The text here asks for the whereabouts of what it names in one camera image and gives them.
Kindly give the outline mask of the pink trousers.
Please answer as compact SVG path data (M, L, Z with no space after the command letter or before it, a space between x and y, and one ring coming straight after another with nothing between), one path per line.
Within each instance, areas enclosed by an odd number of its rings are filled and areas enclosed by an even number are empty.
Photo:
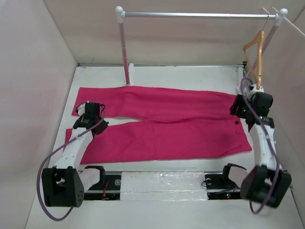
M87 147L82 164L208 159L251 151L234 95L154 87L80 88L76 105L104 104L109 126Z

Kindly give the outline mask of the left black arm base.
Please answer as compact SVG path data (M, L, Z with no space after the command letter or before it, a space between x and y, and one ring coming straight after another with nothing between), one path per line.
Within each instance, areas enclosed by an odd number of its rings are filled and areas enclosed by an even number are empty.
M120 200L121 174L106 174L104 184L93 185L85 191L84 200Z

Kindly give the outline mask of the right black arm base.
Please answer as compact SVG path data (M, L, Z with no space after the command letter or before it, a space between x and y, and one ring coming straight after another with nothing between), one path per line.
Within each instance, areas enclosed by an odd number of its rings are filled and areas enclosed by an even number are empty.
M201 186L206 189L208 200L241 199L239 187L222 172L207 172Z

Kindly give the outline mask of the wooden clothes hanger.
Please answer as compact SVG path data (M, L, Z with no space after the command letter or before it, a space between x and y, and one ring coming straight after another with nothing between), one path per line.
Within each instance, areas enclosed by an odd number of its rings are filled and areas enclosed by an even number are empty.
M250 73L255 80L256 89L259 90L262 85L262 62L263 62L263 44L264 44L265 32L260 30L252 41L243 46L243 52L246 57L247 63L250 64ZM257 45L257 58L256 58L256 73L254 72L254 67L249 59L247 49Z

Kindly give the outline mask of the white metal clothes rack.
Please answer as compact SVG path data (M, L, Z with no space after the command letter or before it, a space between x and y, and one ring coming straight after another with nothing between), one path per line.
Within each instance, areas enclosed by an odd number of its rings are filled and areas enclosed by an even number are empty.
M200 18L200 19L250 19L250 20L273 20L274 24L270 32L264 38L263 54L268 47L272 37L288 14L288 9L282 8L276 14L231 14L231 13L182 13L182 12L126 12L121 6L115 8L116 18L119 25L119 34L122 50L123 68L125 76L125 84L131 85L130 70L133 63L128 64L126 42L124 34L125 18ZM256 73L256 60L252 64ZM250 71L246 75L246 79L250 79L252 74Z

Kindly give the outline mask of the aluminium table edge rail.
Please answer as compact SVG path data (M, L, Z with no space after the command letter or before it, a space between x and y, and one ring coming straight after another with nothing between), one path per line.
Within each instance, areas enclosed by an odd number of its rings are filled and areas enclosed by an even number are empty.
M200 65L185 65L185 64L135 64L135 67L244 67L242 63L240 64L200 64ZM110 63L79 63L78 67L123 67L123 64L110 64Z

